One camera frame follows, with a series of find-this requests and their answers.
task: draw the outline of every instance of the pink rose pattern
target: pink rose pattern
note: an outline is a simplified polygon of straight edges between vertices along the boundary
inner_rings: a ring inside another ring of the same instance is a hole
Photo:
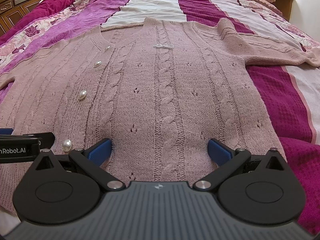
[[[54,25],[58,20],[60,20],[61,18],[55,19],[53,21],[50,22],[51,25]]]
[[[24,31],[26,32],[26,35],[28,37],[32,37],[33,35],[40,33],[40,31],[37,30],[37,27],[38,27],[38,25],[30,26],[29,28],[26,28]]]
[[[76,7],[73,6],[73,5],[71,5],[71,6],[69,7],[69,10],[70,10],[70,11],[75,11],[75,10],[76,10]]]
[[[89,0],[78,0],[77,2],[79,5],[82,5],[87,4],[88,1]],[[17,33],[6,44],[0,46],[0,68],[9,64],[11,60],[19,53],[22,53],[33,40],[45,34],[49,28],[81,11],[82,10],[79,10],[78,8],[70,10],[68,7],[54,16],[35,21],[32,25],[28,26],[28,28]]]
[[[56,44],[58,41],[64,39],[65,37],[67,37],[69,34],[69,32],[65,32],[65,33],[60,33],[59,35],[57,35],[56,37],[54,37],[53,39],[51,39],[50,41],[48,41],[45,45],[43,45],[44,48],[50,47],[53,44]]]
[[[18,52],[19,52],[19,50],[20,50],[20,49],[23,49],[23,50],[24,50],[24,48],[25,48],[25,45],[24,45],[24,44],[22,44],[20,47],[15,48],[15,49],[13,50],[12,54],[16,54],[16,53],[18,53]]]
[[[300,31],[298,28],[296,28],[295,26],[293,25],[289,25],[287,24],[285,27],[284,27],[286,30],[288,30],[289,32],[293,33],[293,34],[296,34],[302,38],[305,38],[306,36],[303,34],[302,31]]]

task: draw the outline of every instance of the cardigan sleeve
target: cardigan sleeve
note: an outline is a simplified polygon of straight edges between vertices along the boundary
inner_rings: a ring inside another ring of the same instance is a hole
[[[293,45],[256,34],[237,33],[233,23],[222,18],[216,27],[196,25],[202,38],[223,52],[239,56],[246,65],[300,65],[320,67],[320,47],[306,52]]]

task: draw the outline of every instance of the knit eyelet hole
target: knit eyelet hole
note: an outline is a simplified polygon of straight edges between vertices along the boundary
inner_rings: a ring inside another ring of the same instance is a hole
[[[134,124],[132,125],[132,127],[130,128],[130,132],[136,133],[137,132],[137,128],[134,127]]]
[[[262,123],[260,122],[260,120],[258,119],[257,121],[257,127],[261,128],[262,127]]]
[[[202,140],[206,140],[206,138],[204,137],[204,133],[201,131],[201,133],[200,133],[200,138],[202,139]]]
[[[136,176],[133,174],[133,172],[131,173],[131,175],[129,176],[130,180],[136,180]]]
[[[195,96],[195,97],[198,96],[198,92],[196,92],[194,89],[193,89],[193,91],[191,92],[191,94],[193,94],[193,96]]]

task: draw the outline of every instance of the bed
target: bed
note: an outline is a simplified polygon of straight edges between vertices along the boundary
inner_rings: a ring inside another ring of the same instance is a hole
[[[178,22],[196,21],[208,26],[216,26],[221,18],[228,18],[239,33],[267,36],[286,42],[301,51],[320,46],[319,42],[284,20],[281,12],[270,2],[70,1],[64,8],[57,9],[50,15],[34,18],[20,30],[16,29],[7,35],[5,39],[0,38],[0,74],[10,71],[22,60],[32,57],[40,48],[76,37],[94,26],[111,27],[140,23],[145,17]],[[309,65],[251,65],[246,69],[266,106],[272,126],[284,149],[285,158],[306,192],[307,203],[299,224],[310,233],[316,234],[320,231],[320,70]],[[12,83],[9,83],[2,88],[0,103],[11,87]],[[0,205],[8,203],[9,198],[10,196],[1,196]]]

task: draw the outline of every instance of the gray gripper base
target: gray gripper base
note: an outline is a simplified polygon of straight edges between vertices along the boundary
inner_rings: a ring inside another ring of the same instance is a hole
[[[22,222],[7,240],[311,240],[290,222],[251,226],[223,211],[208,192],[187,182],[132,182],[107,193],[85,217],[69,224],[38,226]]]

